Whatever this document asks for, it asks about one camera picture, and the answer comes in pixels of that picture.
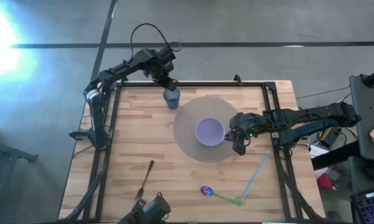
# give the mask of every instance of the green spoon handle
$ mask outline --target green spoon handle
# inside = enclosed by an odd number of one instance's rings
[[[225,200],[227,200],[227,201],[229,201],[229,202],[232,202],[232,203],[234,203],[234,204],[242,205],[242,202],[241,202],[240,200],[235,200],[235,199],[226,198],[226,197],[223,197],[223,196],[218,195],[218,194],[213,194],[213,195],[216,195],[217,197],[222,198],[222,199],[225,199]]]

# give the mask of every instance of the blue stick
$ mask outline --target blue stick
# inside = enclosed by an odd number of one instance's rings
[[[257,167],[255,174],[253,174],[253,177],[252,177],[251,180],[249,181],[249,184],[246,186],[246,189],[243,191],[243,193],[242,193],[242,200],[244,199],[244,197],[245,197],[246,194],[248,193],[248,191],[249,191],[249,189],[250,189],[250,187],[251,187],[253,181],[255,180],[255,178],[256,178],[257,174],[259,173],[261,167],[263,166],[264,162],[266,162],[266,159],[267,159],[268,155],[269,155],[269,151],[267,151],[267,153],[264,155],[264,158],[263,158],[263,160],[260,162],[259,167]]]

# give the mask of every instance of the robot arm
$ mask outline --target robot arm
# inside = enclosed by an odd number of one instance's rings
[[[90,107],[92,127],[85,134],[96,149],[103,149],[108,143],[108,133],[103,124],[103,108],[109,100],[112,84],[118,80],[126,80],[127,76],[142,70],[145,76],[150,75],[152,80],[163,88],[175,90],[178,81],[169,77],[173,70],[172,61],[175,55],[168,46],[160,52],[143,49],[137,52],[129,62],[123,62],[108,70],[104,70],[92,80],[83,94]]]
[[[230,120],[230,131],[225,140],[233,142],[232,149],[239,155],[245,155],[245,140],[263,133],[278,133],[279,145],[289,147],[303,136],[308,136],[333,126],[352,127],[361,120],[352,105],[332,103],[307,110],[294,111],[276,109],[264,111],[263,115],[238,113]],[[291,129],[298,123],[308,123]]]
[[[158,192],[151,203],[140,199],[131,212],[123,217],[118,224],[166,224],[164,217],[170,213],[170,205]]]

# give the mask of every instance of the blue plastic cup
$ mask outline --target blue plastic cup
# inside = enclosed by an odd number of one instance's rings
[[[169,109],[177,109],[179,107],[179,101],[180,101],[180,90],[176,89],[174,91],[165,89],[163,91],[163,98],[166,100],[167,107]]]

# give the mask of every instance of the red object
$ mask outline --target red object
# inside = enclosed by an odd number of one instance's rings
[[[330,183],[330,179],[328,177],[328,174],[321,174],[317,178],[317,183],[318,183],[319,186],[321,186],[321,187],[323,187],[325,189],[333,190],[332,183]]]

